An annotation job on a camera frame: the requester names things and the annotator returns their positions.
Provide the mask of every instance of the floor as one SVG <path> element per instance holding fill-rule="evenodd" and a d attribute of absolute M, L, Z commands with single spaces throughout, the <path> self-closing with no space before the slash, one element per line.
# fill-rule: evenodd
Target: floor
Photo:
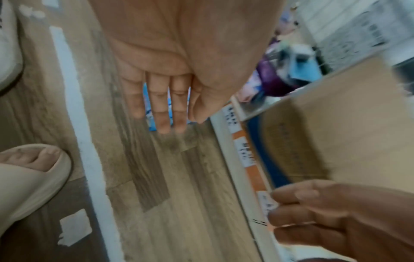
<path fill-rule="evenodd" d="M 0 150 L 58 145 L 74 166 L 54 199 L 2 236 L 0 261 L 261 261 L 210 122 L 191 125 L 182 135 L 150 133 L 144 120 L 125 111 L 112 54 L 86 0 L 61 1 L 57 8 L 41 0 L 12 2 L 46 16 L 18 12 L 25 70 L 0 97 Z M 89 134 L 77 133 L 78 123 L 69 118 L 65 89 L 71 86 L 65 85 L 50 26 L 62 28 L 75 61 L 106 182 L 102 197 L 109 198 L 119 233 L 109 239 L 103 232 L 110 224 L 99 219 L 89 193 L 96 188 L 91 175 L 100 172 L 91 174 L 89 153 L 79 150 Z M 60 219 L 80 209 L 92 233 L 72 246 L 58 245 Z M 118 245 L 122 258 L 116 260 Z"/>

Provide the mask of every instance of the foot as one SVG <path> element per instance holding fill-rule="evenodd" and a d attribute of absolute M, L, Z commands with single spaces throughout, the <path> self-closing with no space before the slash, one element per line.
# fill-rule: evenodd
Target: foot
<path fill-rule="evenodd" d="M 9 86 L 23 69 L 17 37 L 17 20 L 8 0 L 0 0 L 0 91 Z"/>
<path fill-rule="evenodd" d="M 0 163 L 47 172 L 61 154 L 59 148 L 23 148 L 0 153 Z"/>
<path fill-rule="evenodd" d="M 203 122 L 252 74 L 285 0 L 90 0 L 116 56 L 133 116 L 145 115 L 142 83 L 160 133 Z"/>

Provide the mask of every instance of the beige slide sandal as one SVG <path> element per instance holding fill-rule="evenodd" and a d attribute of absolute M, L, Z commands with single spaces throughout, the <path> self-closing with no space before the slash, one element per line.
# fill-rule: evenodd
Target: beige slide sandal
<path fill-rule="evenodd" d="M 57 147 L 30 144 L 2 153 L 28 148 Z M 67 181 L 71 168 L 72 162 L 62 150 L 56 163 L 47 172 L 11 164 L 0 164 L 0 236 L 14 222 L 30 215 L 56 195 Z"/>

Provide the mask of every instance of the laminate flooring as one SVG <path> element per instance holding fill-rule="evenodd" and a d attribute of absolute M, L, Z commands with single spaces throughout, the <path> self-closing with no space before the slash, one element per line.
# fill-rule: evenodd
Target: laminate flooring
<path fill-rule="evenodd" d="M 18 13 L 25 70 L 0 96 L 0 150 L 28 143 L 57 145 L 74 163 L 64 188 L 1 238 L 2 262 L 109 261 L 91 202 L 79 137 L 69 119 L 50 26 L 60 27 L 75 61 L 90 133 L 102 163 L 125 261 L 261 261 L 211 124 L 159 135 L 131 119 L 113 57 L 86 0 L 15 0 L 45 12 Z M 85 209 L 92 233 L 57 244 L 59 220 Z"/>

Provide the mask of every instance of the white tape line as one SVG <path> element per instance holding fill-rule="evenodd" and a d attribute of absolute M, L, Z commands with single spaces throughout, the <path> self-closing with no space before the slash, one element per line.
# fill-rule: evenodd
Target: white tape line
<path fill-rule="evenodd" d="M 62 228 L 59 236 L 61 239 L 57 244 L 62 246 L 71 246 L 92 233 L 91 224 L 84 209 L 62 218 L 60 227 Z"/>
<path fill-rule="evenodd" d="M 59 8 L 59 0 L 42 0 L 44 6 Z"/>
<path fill-rule="evenodd" d="M 60 27 L 51 26 L 50 33 L 62 71 L 66 109 L 75 131 L 92 205 L 107 248 L 108 257 L 111 262 L 123 262 L 125 260 L 119 232 L 116 227 L 111 203 L 106 194 L 102 164 L 92 142 L 88 117 L 85 112 L 81 87 L 78 81 L 78 72 L 76 71 L 72 52 Z"/>

